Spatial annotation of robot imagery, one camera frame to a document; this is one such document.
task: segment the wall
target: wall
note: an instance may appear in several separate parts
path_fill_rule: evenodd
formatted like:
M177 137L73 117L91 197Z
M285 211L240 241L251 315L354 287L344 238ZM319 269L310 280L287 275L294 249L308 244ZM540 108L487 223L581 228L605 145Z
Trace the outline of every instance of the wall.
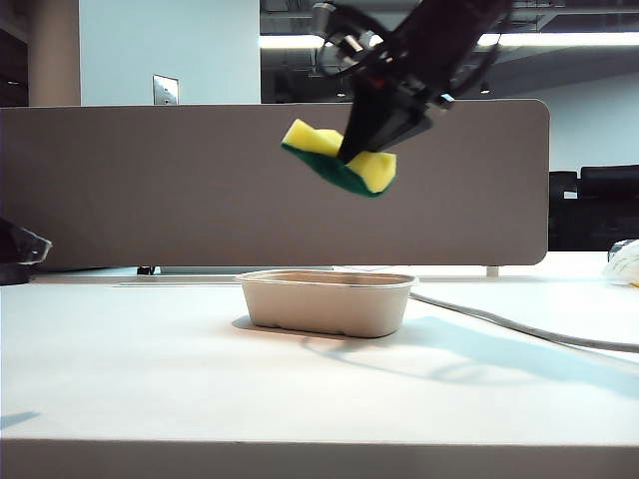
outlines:
M517 97L538 98L550 109L550 170L639 164L639 74Z
M82 105L153 103L152 75L180 103L260 102L258 0L80 0Z
M78 0L29 3L29 105L80 105Z

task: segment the cable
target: cable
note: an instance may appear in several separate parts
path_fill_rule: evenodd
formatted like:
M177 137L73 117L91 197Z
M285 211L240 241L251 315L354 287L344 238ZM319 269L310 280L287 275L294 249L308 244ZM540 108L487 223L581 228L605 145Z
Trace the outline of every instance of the cable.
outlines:
M591 347L594 349L605 349L608 351L639 353L639 344L633 344L628 342L599 341L597 339L584 339L581 337L569 336L569 335L560 334L557 332L546 331L544 329L538 329L536 327L527 326L525 324L521 324L519 322L506 319L505 317L499 316L492 312L484 311L481 309L475 309L472 307L461 306L461 305L453 304L450 302L440 301L439 299L423 296L415 292L412 292L410 294L410 298L416 301L425 302L426 304L431 304L433 306L443 307L444 309L449 309L451 311L459 312L467 316L476 317L477 319L491 322L493 324L497 324L498 326L502 326L508 329L513 329L515 331L522 332L530 336L535 336L540 339L544 339L546 341L563 343L563 344L571 344L574 346Z
M497 40L497 43L492 46L481 64L475 70L473 70L465 80L463 80L459 85L450 88L448 95L450 95L452 98L459 97L470 90L470 88L475 86L477 82L479 82L479 80L483 78L488 69L492 66L493 63L495 63L497 57L499 56L499 40L501 40L501 35L507 33L508 29L510 28L511 19L512 3L510 4L508 10L506 10L506 14L499 23L499 39Z

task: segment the sponge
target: sponge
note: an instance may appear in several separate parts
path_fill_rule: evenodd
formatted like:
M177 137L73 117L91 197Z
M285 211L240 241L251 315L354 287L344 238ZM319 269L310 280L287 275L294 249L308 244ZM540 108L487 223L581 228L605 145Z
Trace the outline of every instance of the sponge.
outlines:
M385 193L395 178L396 156L361 152L345 165L337 158L342 141L335 130L316 130L297 119L282 139L282 148L349 192L370 198Z

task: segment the beige paper tray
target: beige paper tray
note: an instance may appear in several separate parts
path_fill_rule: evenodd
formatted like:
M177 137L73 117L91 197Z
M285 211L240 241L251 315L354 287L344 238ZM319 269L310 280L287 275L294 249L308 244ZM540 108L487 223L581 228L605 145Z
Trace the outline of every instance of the beige paper tray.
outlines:
M237 276L253 324L358 337L399 329L413 276L303 269Z

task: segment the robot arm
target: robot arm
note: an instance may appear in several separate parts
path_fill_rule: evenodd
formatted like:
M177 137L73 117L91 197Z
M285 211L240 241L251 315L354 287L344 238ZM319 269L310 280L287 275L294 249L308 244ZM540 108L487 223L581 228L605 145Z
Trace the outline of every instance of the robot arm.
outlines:
M317 3L312 33L348 64L329 76L349 75L354 92L339 159L347 163L361 151L377 152L428 130L427 109L447 108L493 63L497 45L467 80L452 84L481 35L499 19L506 24L510 9L510 0L422 0L389 32L353 7ZM383 41L366 45L361 37L369 32Z

